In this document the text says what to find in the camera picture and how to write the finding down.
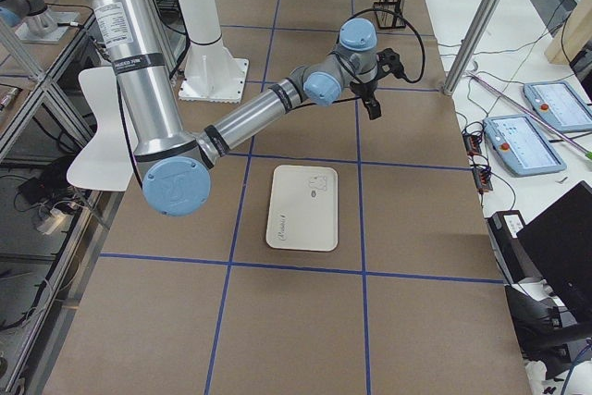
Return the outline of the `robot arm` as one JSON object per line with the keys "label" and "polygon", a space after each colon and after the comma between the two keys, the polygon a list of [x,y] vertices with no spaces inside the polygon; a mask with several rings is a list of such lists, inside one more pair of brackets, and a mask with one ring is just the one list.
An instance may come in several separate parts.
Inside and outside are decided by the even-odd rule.
{"label": "robot arm", "polygon": [[154,0],[85,0],[96,17],[137,145],[131,162],[146,202],[166,216],[203,206],[216,161],[305,101],[334,104],[377,78],[374,24],[347,20],[326,58],[295,68],[251,100],[248,71],[223,42],[216,0],[179,0],[188,33],[185,79],[175,85]]}

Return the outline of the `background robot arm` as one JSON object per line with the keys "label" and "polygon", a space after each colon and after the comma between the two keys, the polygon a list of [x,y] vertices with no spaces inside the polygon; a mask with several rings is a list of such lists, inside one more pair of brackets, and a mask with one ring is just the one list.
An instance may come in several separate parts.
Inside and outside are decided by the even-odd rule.
{"label": "background robot arm", "polygon": [[1,0],[1,19],[24,43],[57,44],[66,33],[58,22],[77,16],[55,12],[44,0]]}

